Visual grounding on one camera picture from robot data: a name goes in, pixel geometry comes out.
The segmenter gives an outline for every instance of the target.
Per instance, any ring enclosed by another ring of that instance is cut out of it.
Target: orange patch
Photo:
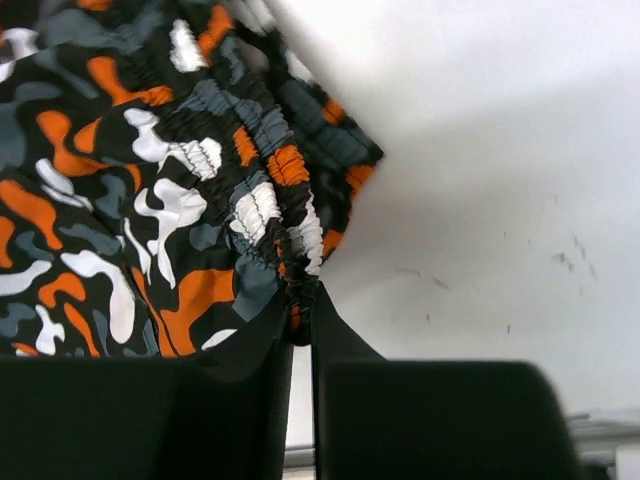
[[[73,139],[76,148],[83,153],[91,154],[96,148],[96,131],[102,118],[82,127]]]
[[[71,322],[80,335],[82,335],[85,342],[87,342],[87,347],[89,347],[89,353],[91,356],[99,357],[100,352],[96,348],[96,344],[93,342],[93,335],[91,334],[91,328],[87,321],[73,305],[65,303],[63,308],[69,322]]]
[[[163,357],[175,357],[176,351],[174,350],[173,345],[171,345],[171,341],[169,340],[167,327],[164,324],[162,317],[158,315],[158,312],[156,312],[153,304],[149,301],[149,296],[147,295],[147,284],[145,283],[142,272],[137,268],[132,268],[131,274],[133,275],[133,281],[136,282],[136,285],[138,286],[138,290],[140,290],[140,295],[142,295],[142,298],[148,305],[149,310],[151,310],[151,314],[156,321],[156,325],[158,327],[158,348],[160,349],[160,355],[162,355]]]
[[[56,293],[64,292],[71,295],[78,301],[84,302],[87,299],[87,293],[84,290],[82,281],[73,273],[61,273],[53,282],[43,285],[38,291],[38,298],[47,307],[56,306]]]
[[[225,34],[233,28],[233,19],[221,5],[211,10],[207,29],[198,36],[198,45],[208,64],[211,64],[211,51],[216,48]]]
[[[327,123],[337,126],[345,117],[344,108],[330,98],[322,110],[322,116]]]
[[[258,152],[256,152],[256,148],[244,127],[240,127],[238,130],[233,132],[233,142],[235,143],[236,150],[240,155],[242,166],[248,167],[251,160],[258,155]]]
[[[373,174],[373,167],[369,165],[355,165],[347,170],[347,183],[351,185],[353,191],[351,198],[355,197],[362,186],[369,180]]]
[[[267,169],[278,185],[291,186],[309,181],[304,159],[295,145],[286,145],[276,150],[269,158]]]
[[[278,273],[280,274],[280,278],[284,278],[286,280],[287,267],[282,261],[282,256],[284,255],[284,253],[282,252],[282,247],[280,247],[280,239],[276,239],[275,245],[278,258],[280,259],[280,265],[278,265]]]
[[[56,211],[47,200],[23,190],[14,180],[0,182],[0,199],[22,218],[33,223],[47,239],[47,245],[54,250],[62,248],[62,242],[53,231]]]
[[[178,355],[189,355],[196,349],[191,342],[189,330],[211,305],[230,302],[233,294],[233,270],[195,270],[189,273],[178,286],[178,310],[162,310],[169,336]]]
[[[300,307],[296,305],[291,308],[291,330],[295,331],[300,326]]]
[[[2,268],[11,268],[13,266],[7,246],[15,228],[15,224],[7,217],[0,217],[0,267]]]
[[[340,243],[342,242],[343,237],[344,234],[338,232],[337,230],[329,230],[327,232],[327,235],[324,237],[324,250],[322,252],[322,255],[326,257],[336,248],[338,248],[338,245],[340,245]]]
[[[65,114],[48,110],[38,114],[36,121],[42,133],[53,146],[53,166],[63,175],[67,177],[82,177],[114,166],[100,163],[81,155],[75,155],[67,149],[64,140],[71,130],[71,120]],[[79,150],[92,153],[95,148],[95,129],[98,126],[98,122],[99,120],[96,120],[78,132],[75,140],[80,141],[80,145],[76,145]],[[135,190],[138,191],[141,183],[140,170],[136,165],[124,165],[123,168],[131,173]]]
[[[87,69],[98,86],[109,94],[114,107],[137,99],[153,107],[173,100],[173,92],[165,86],[152,87],[140,92],[130,92],[124,88],[118,79],[116,61],[113,58],[92,58],[87,64]]]
[[[64,139],[71,130],[71,120],[65,114],[46,111],[38,114],[36,121],[54,148],[53,166],[67,177],[82,177],[109,167],[90,158],[74,155],[64,145]]]
[[[40,355],[40,352],[38,352],[35,348],[30,347],[26,343],[14,342],[11,344],[11,346],[16,350],[20,350],[22,353],[26,353],[30,357],[37,357],[38,355]]]
[[[78,0],[78,6],[85,10],[104,12],[112,2],[113,0]]]

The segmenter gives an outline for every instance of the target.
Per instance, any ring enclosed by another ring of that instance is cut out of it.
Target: black object
[[[312,333],[320,480],[582,478],[553,391],[531,365],[383,361],[324,289]]]
[[[287,319],[190,360],[3,359],[0,478],[282,478]],[[318,480],[582,478],[533,367],[384,360],[322,285],[313,319]]]
[[[186,360],[0,361],[0,479],[280,480],[292,347],[278,295]]]
[[[604,465],[586,465],[585,480],[610,480],[608,468]]]

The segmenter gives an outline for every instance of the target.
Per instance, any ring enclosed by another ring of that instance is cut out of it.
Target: gathered fabric
[[[382,151],[286,52],[217,0],[0,2],[2,354],[188,356],[281,289],[309,343]]]

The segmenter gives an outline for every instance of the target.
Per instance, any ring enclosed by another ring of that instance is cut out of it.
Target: white wall
[[[390,357],[528,359],[568,413],[640,405],[640,2],[267,3],[387,152],[324,267],[352,327]]]

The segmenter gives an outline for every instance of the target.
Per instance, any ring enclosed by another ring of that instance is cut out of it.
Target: camouflage fabric
[[[216,0],[0,2],[0,351],[186,356],[319,269],[381,151]]]

